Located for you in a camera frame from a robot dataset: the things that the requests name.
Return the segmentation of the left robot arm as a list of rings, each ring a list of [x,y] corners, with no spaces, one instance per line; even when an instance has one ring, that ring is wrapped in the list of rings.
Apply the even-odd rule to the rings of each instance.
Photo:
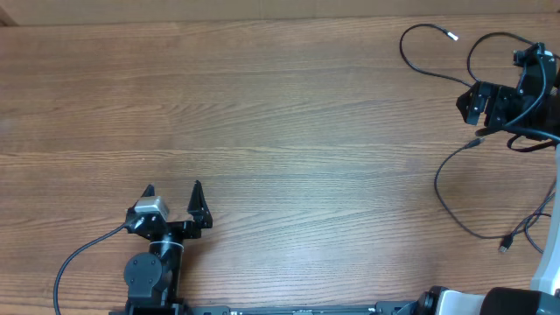
[[[149,241],[146,252],[132,256],[123,272],[128,285],[125,314],[190,314],[179,297],[179,279],[184,241],[199,239],[213,226],[202,184],[194,183],[187,207],[190,220],[169,221],[169,208],[155,187],[149,184],[142,196],[127,210],[124,228]]]

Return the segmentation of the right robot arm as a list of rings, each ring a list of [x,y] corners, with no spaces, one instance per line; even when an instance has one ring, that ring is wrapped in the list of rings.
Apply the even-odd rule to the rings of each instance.
[[[471,149],[481,144],[485,136],[496,132],[511,134],[507,145],[520,137],[536,144],[523,152],[559,146],[559,71],[558,56],[541,42],[529,43],[528,48],[513,53],[513,63],[521,69],[515,87],[476,80],[456,102],[463,120],[475,125],[483,117],[484,126],[476,139],[465,144]],[[544,206],[551,204],[551,213]],[[524,218],[512,232],[500,237],[500,251],[505,252],[518,234],[527,235],[539,218],[550,219],[544,247],[537,247],[538,262],[533,269],[522,272],[519,263],[508,260],[495,272],[504,281],[518,277],[529,279],[525,289],[508,288],[502,284],[484,294],[474,294],[434,286],[416,302],[406,304],[402,314],[557,314],[559,312],[559,184],[554,182],[542,204]]]

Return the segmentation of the cardboard wall panel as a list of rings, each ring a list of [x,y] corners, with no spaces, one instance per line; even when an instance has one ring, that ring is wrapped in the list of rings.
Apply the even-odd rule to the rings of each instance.
[[[557,0],[1,0],[1,25],[100,25],[558,11]]]

